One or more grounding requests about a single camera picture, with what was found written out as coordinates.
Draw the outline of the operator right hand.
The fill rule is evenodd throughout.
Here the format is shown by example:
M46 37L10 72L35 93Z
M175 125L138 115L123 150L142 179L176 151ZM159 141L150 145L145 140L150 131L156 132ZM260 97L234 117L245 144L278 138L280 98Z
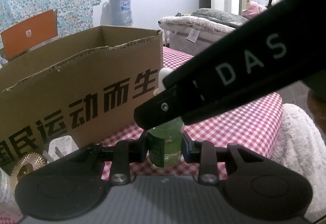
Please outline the operator right hand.
M315 123L326 134L326 103L319 98L312 90L307 95L307 105L313 115Z

